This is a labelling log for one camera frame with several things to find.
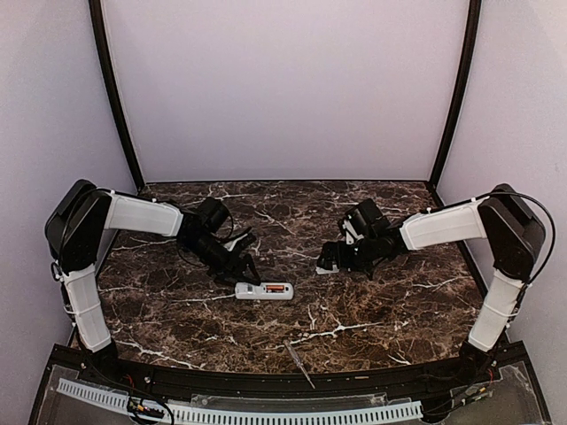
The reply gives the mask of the white remote control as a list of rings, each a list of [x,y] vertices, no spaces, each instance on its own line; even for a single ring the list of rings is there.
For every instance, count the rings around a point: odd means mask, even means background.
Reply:
[[[268,293],[265,290],[267,284],[283,284],[287,287],[285,293]],[[294,297],[294,288],[288,282],[262,282],[254,285],[246,282],[238,282],[235,285],[236,299],[242,300],[291,300]]]

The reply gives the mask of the white battery cover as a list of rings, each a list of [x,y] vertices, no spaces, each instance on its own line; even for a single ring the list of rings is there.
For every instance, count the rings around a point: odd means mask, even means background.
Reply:
[[[334,266],[332,269],[326,269],[323,267],[316,267],[315,272],[318,275],[326,275],[326,274],[336,274],[340,272],[340,269]]]

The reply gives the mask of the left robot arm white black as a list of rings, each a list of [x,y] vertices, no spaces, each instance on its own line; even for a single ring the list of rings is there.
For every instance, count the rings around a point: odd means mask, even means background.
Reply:
[[[173,239],[181,249],[194,254],[217,282],[260,285],[252,256],[245,251],[255,240],[251,231],[225,238],[216,234],[228,217],[228,208],[213,197],[182,209],[99,188],[88,180],[76,181],[49,217],[44,232],[53,258],[53,275],[63,284],[84,346],[100,352],[113,342],[97,286],[99,246],[107,230]]]

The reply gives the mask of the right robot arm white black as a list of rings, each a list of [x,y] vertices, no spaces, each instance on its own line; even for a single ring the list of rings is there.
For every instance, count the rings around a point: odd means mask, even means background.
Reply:
[[[326,242],[316,261],[318,274],[340,271],[374,274],[384,260],[409,251],[470,239],[485,239],[493,257],[493,279],[466,344],[452,366],[461,384],[473,383],[486,369],[488,353],[519,311],[524,294],[547,261],[540,257],[555,236],[530,208],[533,198],[507,183],[452,205],[423,209],[404,220],[391,221],[368,198],[350,208],[338,222],[342,240]]]

